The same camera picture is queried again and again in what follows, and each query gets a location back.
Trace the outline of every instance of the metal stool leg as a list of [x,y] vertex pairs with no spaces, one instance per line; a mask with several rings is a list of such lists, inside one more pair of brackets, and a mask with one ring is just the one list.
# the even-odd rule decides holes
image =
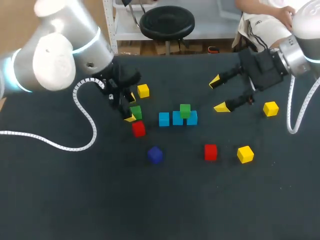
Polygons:
[[170,55],[170,42],[169,41],[165,42],[165,48],[166,48],[165,55]]

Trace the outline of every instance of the white clothing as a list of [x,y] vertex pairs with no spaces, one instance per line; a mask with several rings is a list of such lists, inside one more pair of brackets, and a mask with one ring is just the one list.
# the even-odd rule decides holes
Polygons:
[[[291,6],[298,11],[303,5],[310,0],[259,0],[260,3],[283,8]],[[292,33],[278,19],[270,15],[264,14],[248,14],[243,13],[236,37],[232,44],[234,48],[243,35],[249,39],[256,47],[258,52],[262,52],[267,47],[270,48],[279,39],[287,38]]]

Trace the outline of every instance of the blue cube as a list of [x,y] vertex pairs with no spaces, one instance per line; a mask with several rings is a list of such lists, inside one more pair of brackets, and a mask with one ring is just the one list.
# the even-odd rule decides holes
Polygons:
[[186,124],[189,126],[194,126],[198,124],[198,115],[197,111],[191,111],[190,117],[186,120]]
[[170,115],[168,112],[159,112],[159,126],[160,127],[170,126]]
[[162,151],[157,147],[154,146],[148,151],[148,159],[153,163],[153,164],[158,164],[163,160],[164,154]]
[[172,112],[172,124],[176,126],[182,126],[184,124],[184,119],[180,116],[180,111]]

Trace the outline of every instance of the white cable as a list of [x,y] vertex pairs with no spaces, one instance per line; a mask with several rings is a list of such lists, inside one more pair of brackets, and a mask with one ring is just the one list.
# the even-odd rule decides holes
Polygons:
[[61,146],[57,143],[54,143],[42,136],[39,136],[39,135],[36,135],[36,134],[32,134],[32,133],[27,133],[27,132],[19,132],[19,131],[0,131],[0,135],[16,135],[16,136],[25,136],[25,137],[29,137],[29,138],[34,138],[34,139],[38,139],[40,141],[43,141],[57,149],[61,149],[61,150],[64,150],[64,151],[69,151],[69,152],[80,152],[80,151],[83,151],[83,150],[86,150],[88,148],[90,148],[96,141],[96,138],[97,138],[97,128],[96,128],[96,125],[93,121],[93,119],[90,117],[90,115],[87,113],[87,111],[81,106],[81,104],[79,103],[78,101],[78,97],[77,97],[77,93],[78,93],[78,90],[79,88],[85,84],[85,83],[90,83],[90,82],[94,82],[96,84],[99,85],[100,88],[104,88],[105,85],[102,83],[102,81],[96,79],[96,78],[86,78],[84,80],[81,80],[80,82],[77,83],[77,85],[74,87],[73,89],[73,100],[74,100],[74,103],[75,105],[79,108],[79,110],[84,114],[84,116],[89,120],[91,126],[92,126],[92,130],[93,130],[93,135],[92,135],[92,138],[91,138],[91,141],[83,146],[83,147],[66,147],[66,146]]
[[292,102],[292,95],[293,95],[294,86],[295,86],[295,76],[293,76],[293,75],[291,76],[288,105],[287,105],[287,112],[286,112],[286,128],[288,129],[289,133],[296,134],[298,132],[302,118],[304,117],[305,111],[307,109],[307,106],[308,106],[312,96],[316,92],[317,88],[319,87],[319,85],[320,85],[320,78],[318,78],[318,80],[313,84],[312,88],[310,89],[310,91],[306,95],[304,102],[302,104],[302,107],[300,109],[298,118],[296,120],[295,126],[292,129],[291,128],[291,102]]

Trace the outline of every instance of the green cube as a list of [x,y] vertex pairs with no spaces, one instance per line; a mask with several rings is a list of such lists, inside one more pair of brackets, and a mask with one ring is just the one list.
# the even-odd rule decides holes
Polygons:
[[141,107],[140,106],[132,106],[130,107],[130,110],[135,117],[136,120],[141,120],[142,119],[142,112],[141,112]]
[[191,105],[190,104],[180,104],[180,117],[182,119],[188,119],[191,116]]

